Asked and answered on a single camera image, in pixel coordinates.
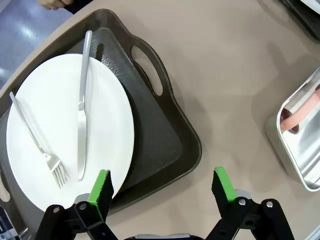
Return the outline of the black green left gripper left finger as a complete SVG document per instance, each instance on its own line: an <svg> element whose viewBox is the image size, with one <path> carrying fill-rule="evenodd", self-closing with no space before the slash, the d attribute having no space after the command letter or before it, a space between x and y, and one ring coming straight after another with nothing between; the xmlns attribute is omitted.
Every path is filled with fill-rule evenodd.
<svg viewBox="0 0 320 240"><path fill-rule="evenodd" d="M73 240L86 233L92 240L116 240L106 224L114 188L111 171L100 170L87 200L74 203L65 209L50 205L35 235L36 240Z"/></svg>

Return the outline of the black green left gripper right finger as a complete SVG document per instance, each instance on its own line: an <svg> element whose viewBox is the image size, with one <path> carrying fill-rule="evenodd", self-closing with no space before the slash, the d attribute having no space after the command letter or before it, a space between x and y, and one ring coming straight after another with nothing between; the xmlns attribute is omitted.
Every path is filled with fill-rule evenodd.
<svg viewBox="0 0 320 240"><path fill-rule="evenodd" d="M250 230L256 240L294 239L280 203L273 198L256 203L237 195L224 167L214 169L211 191L221 219L207 240L233 240L240 229Z"/></svg>

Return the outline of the person's right hand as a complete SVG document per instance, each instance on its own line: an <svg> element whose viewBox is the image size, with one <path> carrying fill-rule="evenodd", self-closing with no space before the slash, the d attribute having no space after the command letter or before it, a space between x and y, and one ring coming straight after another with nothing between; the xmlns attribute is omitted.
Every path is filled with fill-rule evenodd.
<svg viewBox="0 0 320 240"><path fill-rule="evenodd" d="M46 10L58 10L71 5L73 0L37 0L37 2Z"/></svg>

